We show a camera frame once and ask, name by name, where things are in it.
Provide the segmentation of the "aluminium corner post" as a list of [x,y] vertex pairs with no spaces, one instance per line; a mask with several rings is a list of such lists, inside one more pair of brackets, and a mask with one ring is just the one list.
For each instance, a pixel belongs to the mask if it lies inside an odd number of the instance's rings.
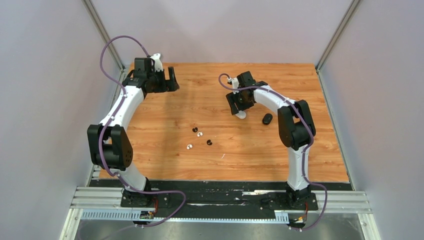
[[330,41],[328,42],[326,48],[324,49],[320,59],[318,60],[317,64],[315,65],[315,70],[317,73],[319,73],[322,68],[324,67],[325,63],[327,62],[328,58],[330,57],[330,54],[332,53],[334,47],[338,43],[340,37],[344,33],[346,27],[348,26],[351,19],[354,17],[355,12],[357,11],[359,5],[362,3],[362,0],[351,0],[350,4],[344,13],[343,17],[341,18],[338,26],[335,29],[335,32],[333,33]]
[[[82,0],[81,1],[83,3],[83,5],[85,6],[88,15],[90,16],[92,22],[94,23],[100,37],[102,38],[103,42],[106,44],[109,40],[111,40],[112,38],[109,36],[106,27],[103,24],[103,21],[93,3],[92,0]],[[110,55],[112,56],[115,64],[119,67],[119,69],[121,71],[124,70],[125,66],[123,64],[123,61],[121,60],[118,51],[116,50],[115,46],[111,43],[108,47],[107,47]]]

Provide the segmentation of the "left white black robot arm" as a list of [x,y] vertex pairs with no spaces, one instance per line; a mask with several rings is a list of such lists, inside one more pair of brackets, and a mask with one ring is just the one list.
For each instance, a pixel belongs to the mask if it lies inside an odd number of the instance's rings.
[[148,93],[174,92],[179,89],[173,67],[166,79],[162,55],[137,57],[134,70],[122,83],[120,99],[99,124],[87,129],[90,158],[94,165],[109,169],[125,181],[121,206],[147,207],[153,201],[150,181],[140,173],[133,161],[134,151],[126,130],[137,107]]

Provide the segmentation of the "black earbud charging case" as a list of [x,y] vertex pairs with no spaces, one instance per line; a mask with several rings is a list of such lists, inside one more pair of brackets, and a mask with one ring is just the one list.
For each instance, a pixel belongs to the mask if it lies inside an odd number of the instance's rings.
[[262,118],[263,125],[269,125],[273,120],[273,115],[271,113],[266,113]]

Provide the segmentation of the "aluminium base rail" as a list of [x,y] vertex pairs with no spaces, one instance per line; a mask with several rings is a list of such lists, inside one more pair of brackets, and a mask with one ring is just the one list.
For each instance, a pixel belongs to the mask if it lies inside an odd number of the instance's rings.
[[314,190],[312,195],[290,206],[284,190],[203,189],[186,190],[185,195],[165,193],[150,202],[124,196],[119,187],[78,187],[70,207],[72,209],[154,211],[175,210],[182,201],[186,207],[252,207],[276,213],[370,214],[368,198],[363,191]]

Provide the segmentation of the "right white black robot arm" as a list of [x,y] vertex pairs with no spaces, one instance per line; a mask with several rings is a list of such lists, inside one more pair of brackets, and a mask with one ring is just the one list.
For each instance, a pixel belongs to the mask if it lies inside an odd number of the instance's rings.
[[283,96],[264,81],[255,81],[250,71],[234,78],[228,74],[224,76],[227,83],[222,86],[230,90],[226,99],[233,116],[245,119],[246,110],[255,104],[261,104],[276,114],[278,135],[288,150],[289,174],[285,201],[290,208],[298,209],[311,194],[308,157],[316,128],[308,103]]

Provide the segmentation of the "right aluminium corner post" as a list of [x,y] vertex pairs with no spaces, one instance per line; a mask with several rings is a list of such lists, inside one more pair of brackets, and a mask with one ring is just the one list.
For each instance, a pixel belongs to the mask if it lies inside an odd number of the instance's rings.
[[348,26],[351,19],[354,17],[355,12],[357,11],[359,5],[362,3],[362,0],[351,0],[350,4],[344,13],[343,17],[341,18],[338,26],[335,29],[335,32],[333,33],[330,41],[328,42],[326,48],[324,49],[320,59],[318,60],[317,64],[315,65],[315,70],[317,73],[319,73],[322,68],[324,67],[325,63],[327,62],[328,58],[330,57],[330,54],[332,53],[334,47],[338,43],[340,37],[344,33],[346,27]]

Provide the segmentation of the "white earbud charging case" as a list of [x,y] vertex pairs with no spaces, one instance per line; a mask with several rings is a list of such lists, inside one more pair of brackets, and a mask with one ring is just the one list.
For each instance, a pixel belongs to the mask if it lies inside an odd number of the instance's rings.
[[247,117],[247,113],[245,111],[239,111],[235,114],[235,116],[241,120],[244,120]]

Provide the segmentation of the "left aluminium corner post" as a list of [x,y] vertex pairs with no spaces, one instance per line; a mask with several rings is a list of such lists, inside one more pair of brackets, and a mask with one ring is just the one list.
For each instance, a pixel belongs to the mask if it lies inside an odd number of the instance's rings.
[[[94,23],[100,37],[102,38],[103,42],[106,44],[109,40],[111,40],[112,38],[109,36],[106,27],[103,24],[103,21],[93,3],[92,0],[82,0],[81,1],[83,3],[83,5],[85,6],[88,15],[90,16],[92,22]],[[123,64],[123,61],[121,60],[118,51],[116,50],[115,46],[111,43],[108,47],[107,47],[110,55],[112,56],[115,64],[119,67],[119,69],[121,71],[124,70],[125,66]]]

